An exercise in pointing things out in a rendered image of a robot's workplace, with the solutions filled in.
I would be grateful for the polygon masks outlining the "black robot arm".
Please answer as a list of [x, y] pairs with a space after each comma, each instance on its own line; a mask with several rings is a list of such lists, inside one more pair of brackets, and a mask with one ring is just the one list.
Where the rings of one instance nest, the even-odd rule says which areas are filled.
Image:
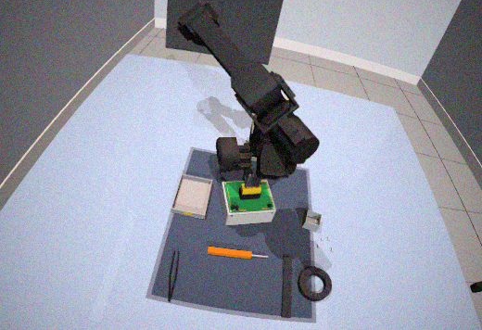
[[237, 102], [264, 134], [272, 134], [278, 142], [271, 144], [270, 139], [262, 139], [255, 145], [256, 175], [271, 180], [288, 178], [297, 163], [316, 152], [320, 140], [293, 113], [299, 105], [284, 78], [248, 60], [221, 31], [218, 17], [209, 3], [198, 3], [177, 19], [177, 29], [187, 41], [207, 47], [229, 75]]

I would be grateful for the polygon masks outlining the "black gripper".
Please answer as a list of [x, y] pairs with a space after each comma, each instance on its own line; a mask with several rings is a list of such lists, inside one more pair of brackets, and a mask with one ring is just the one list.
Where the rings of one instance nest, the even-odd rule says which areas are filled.
[[250, 167], [252, 167], [251, 158], [257, 157], [253, 154], [255, 145], [262, 139], [270, 139], [271, 144], [278, 144], [272, 134], [264, 134], [255, 122], [253, 133], [249, 138], [250, 143], [238, 145], [236, 137], [219, 137], [216, 140], [219, 165], [235, 166], [237, 164], [239, 167], [244, 167], [246, 178], [248, 178]]

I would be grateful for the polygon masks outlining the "dark grey work mat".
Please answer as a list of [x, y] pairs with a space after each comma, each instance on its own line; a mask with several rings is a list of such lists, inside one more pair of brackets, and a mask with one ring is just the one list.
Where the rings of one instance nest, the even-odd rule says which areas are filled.
[[[296, 167], [288, 178], [262, 179], [273, 195], [272, 221], [238, 225], [225, 225], [220, 192], [222, 182], [247, 180], [244, 167], [221, 166], [217, 151], [191, 146], [182, 174], [212, 180], [205, 220], [170, 212], [146, 298], [204, 311], [315, 324], [316, 302], [298, 291], [301, 273], [315, 268], [314, 232], [302, 228], [306, 211], [312, 210], [309, 169]], [[212, 255], [209, 247], [267, 258]], [[291, 318], [281, 317], [284, 256], [292, 257]]]

